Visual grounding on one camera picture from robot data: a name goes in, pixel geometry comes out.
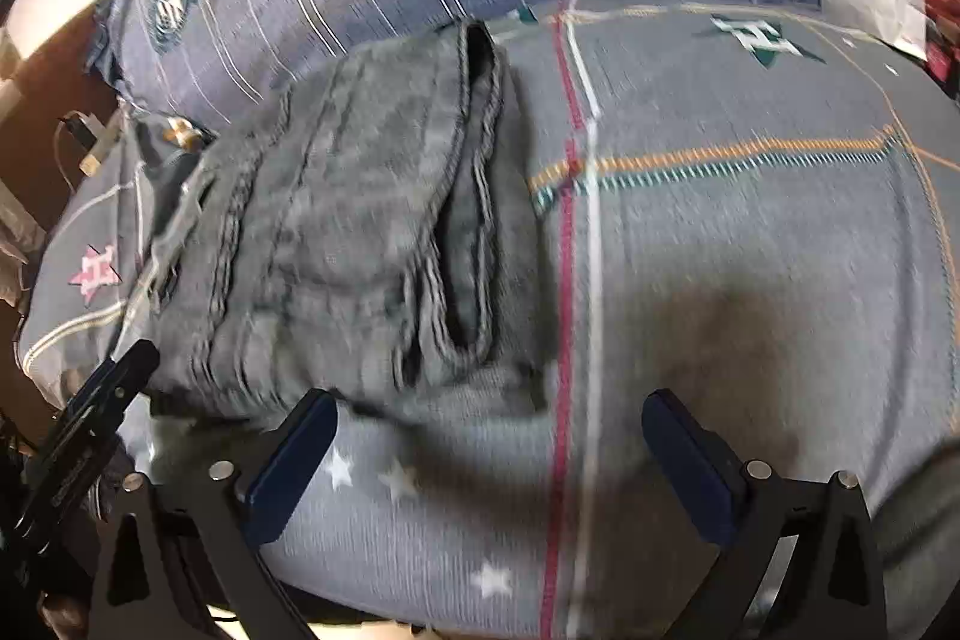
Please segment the grey denim pants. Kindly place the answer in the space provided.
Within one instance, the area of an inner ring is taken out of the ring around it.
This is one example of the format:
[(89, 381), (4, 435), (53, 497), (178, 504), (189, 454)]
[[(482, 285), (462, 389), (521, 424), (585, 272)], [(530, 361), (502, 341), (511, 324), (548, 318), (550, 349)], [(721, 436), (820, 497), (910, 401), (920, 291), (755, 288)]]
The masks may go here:
[(535, 413), (528, 152), (480, 21), (322, 65), (218, 138), (156, 239), (149, 396), (223, 419), (313, 388), (410, 424)]

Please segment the red packaging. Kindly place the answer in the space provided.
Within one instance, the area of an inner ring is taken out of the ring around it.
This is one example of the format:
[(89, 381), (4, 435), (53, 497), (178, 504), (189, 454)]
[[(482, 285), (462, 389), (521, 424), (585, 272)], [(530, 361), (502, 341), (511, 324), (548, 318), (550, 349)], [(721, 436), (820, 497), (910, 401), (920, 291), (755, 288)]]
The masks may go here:
[(958, 0), (924, 0), (928, 71), (950, 99), (958, 99)]

